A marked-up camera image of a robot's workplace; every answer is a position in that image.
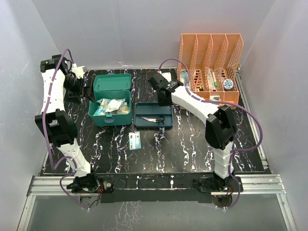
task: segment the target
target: black table surface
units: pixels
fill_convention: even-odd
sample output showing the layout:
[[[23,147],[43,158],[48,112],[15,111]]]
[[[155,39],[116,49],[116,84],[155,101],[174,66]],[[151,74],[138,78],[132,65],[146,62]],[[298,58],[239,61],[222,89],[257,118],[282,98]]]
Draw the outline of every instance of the black table surface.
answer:
[[[163,69],[171,72],[176,79],[175,69]],[[132,77],[131,95],[134,105],[139,102],[156,102],[157,94],[147,79],[156,70],[91,70],[86,76],[130,73]],[[213,172],[213,150],[205,140],[205,126],[195,115],[174,105],[172,129],[139,130],[134,121],[128,126],[97,127],[89,117],[89,101],[82,99],[82,104],[65,102],[65,110],[74,119],[79,131],[78,142],[86,160],[97,174],[112,173],[194,173]],[[248,117],[239,109],[233,110],[237,132],[234,148],[248,148],[256,144]],[[140,131],[141,149],[129,150],[129,132]],[[63,156],[53,147],[55,164]],[[236,153],[233,160],[235,171],[263,172],[258,150]],[[52,171],[47,159],[41,174],[67,174],[71,172],[69,164],[63,161],[56,171]]]

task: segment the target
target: small card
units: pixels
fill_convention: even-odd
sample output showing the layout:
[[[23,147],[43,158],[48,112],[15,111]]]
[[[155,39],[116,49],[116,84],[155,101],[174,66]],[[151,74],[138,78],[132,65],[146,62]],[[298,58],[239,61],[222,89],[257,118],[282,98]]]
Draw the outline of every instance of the small card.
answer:
[[[129,133],[129,149],[135,150],[141,148],[141,142],[140,142],[140,132],[130,132]]]

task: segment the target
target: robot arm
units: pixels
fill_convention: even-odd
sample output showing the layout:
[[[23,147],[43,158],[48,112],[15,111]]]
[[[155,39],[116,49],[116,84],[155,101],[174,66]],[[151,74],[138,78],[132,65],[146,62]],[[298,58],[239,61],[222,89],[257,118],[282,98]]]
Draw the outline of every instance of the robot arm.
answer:
[[[203,98],[193,94],[177,81],[168,82],[160,73],[149,79],[153,89],[157,91],[160,106],[178,104],[195,116],[205,125],[205,139],[213,147],[215,170],[214,176],[224,181],[229,177],[228,167],[233,172],[232,163],[229,163],[233,136],[236,126],[231,109],[224,105],[219,107],[212,103],[203,103]]]
[[[63,59],[59,70],[56,73],[55,79],[52,82],[52,76],[55,67],[59,62],[60,55],[55,55],[50,60],[41,62],[40,70],[44,81],[44,100],[41,115],[35,116],[35,122],[43,132],[42,113],[46,107],[47,98],[50,96],[50,104],[46,112],[46,128],[50,143],[55,145],[64,156],[69,156],[67,159],[70,167],[76,171],[75,177],[84,177],[91,173],[91,166],[84,158],[82,151],[77,142],[77,127],[74,121],[68,116],[64,109],[64,97],[75,103],[80,102],[80,97],[87,97],[95,101],[93,95],[93,80],[90,79],[89,84],[85,86],[83,66],[77,67],[72,64],[68,69],[67,60]]]

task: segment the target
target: white wall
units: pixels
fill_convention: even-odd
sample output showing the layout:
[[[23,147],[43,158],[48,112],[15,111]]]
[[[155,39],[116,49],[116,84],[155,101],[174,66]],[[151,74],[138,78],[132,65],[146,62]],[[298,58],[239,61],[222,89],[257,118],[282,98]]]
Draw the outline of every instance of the white wall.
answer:
[[[158,67],[179,56],[181,33],[241,33],[244,55],[274,2],[32,1],[57,47],[69,47],[74,61],[91,69]],[[176,66],[173,61],[166,65]]]
[[[31,0],[0,1],[0,230],[16,230],[46,143],[34,122],[42,107],[41,60],[59,53]]]
[[[307,0],[275,1],[241,67],[269,165],[282,177],[300,231],[308,226],[307,22]]]

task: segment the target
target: teal box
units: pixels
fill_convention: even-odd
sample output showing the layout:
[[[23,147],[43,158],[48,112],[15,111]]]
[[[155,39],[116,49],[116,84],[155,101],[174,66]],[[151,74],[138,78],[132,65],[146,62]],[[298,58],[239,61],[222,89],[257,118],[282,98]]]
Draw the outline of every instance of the teal box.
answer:
[[[98,127],[129,125],[132,123],[132,110],[131,110],[131,75],[130,74],[112,74],[112,75],[99,75],[94,81],[94,96],[95,100],[100,99],[125,99],[127,106],[130,108],[128,114],[125,115],[99,115],[93,116],[99,103],[90,102],[89,116],[92,118],[94,124]]]

